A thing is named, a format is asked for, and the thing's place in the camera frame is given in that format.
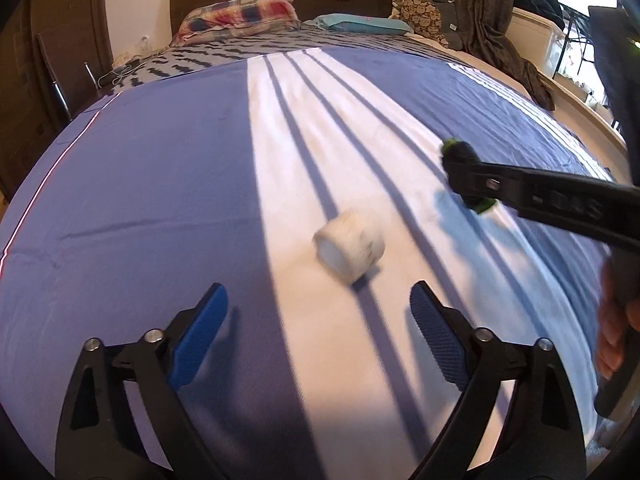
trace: pillow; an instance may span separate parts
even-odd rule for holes
[[[293,0],[229,0],[192,10],[170,46],[300,28]]]
[[[389,18],[371,18],[353,14],[324,14],[305,22],[322,30],[339,32],[364,32],[366,34],[406,34],[411,27],[399,20]]]
[[[399,17],[420,34],[446,48],[462,50],[455,0],[404,0]]]
[[[391,1],[391,15],[389,19],[391,20],[399,20],[400,19],[400,9],[402,9],[402,4],[404,0],[392,0]]]

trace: blue gripper pad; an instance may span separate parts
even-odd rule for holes
[[[465,349],[427,292],[416,283],[409,298],[411,314],[448,383],[462,392],[469,382]]]
[[[226,316],[226,290],[219,286],[174,348],[173,367],[167,377],[174,390],[191,383]]]

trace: plaid pillowcase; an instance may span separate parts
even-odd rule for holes
[[[192,10],[171,46],[300,28],[293,0],[229,0]]]

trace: light blue pillow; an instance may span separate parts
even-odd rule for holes
[[[324,14],[314,20],[307,20],[308,25],[315,25],[322,30],[337,32],[364,32],[366,34],[406,34],[413,32],[402,20],[389,18],[370,18],[354,14]]]

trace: metal screw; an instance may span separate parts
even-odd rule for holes
[[[162,330],[159,328],[153,328],[145,333],[145,341],[147,343],[157,343],[164,337]]]
[[[476,337],[480,341],[484,341],[486,343],[487,341],[491,341],[491,339],[494,338],[494,333],[491,332],[491,330],[489,330],[488,328],[479,328],[476,330]]]
[[[495,180],[494,178],[488,178],[486,180],[486,186],[489,189],[492,189],[494,191],[498,191],[500,189],[500,182],[498,182],[497,180]]]
[[[538,346],[546,352],[551,352],[554,349],[554,344],[546,337],[538,339]]]
[[[97,337],[92,337],[91,339],[88,339],[84,342],[84,349],[88,352],[93,352],[94,350],[100,348],[101,344],[102,341],[100,341]]]

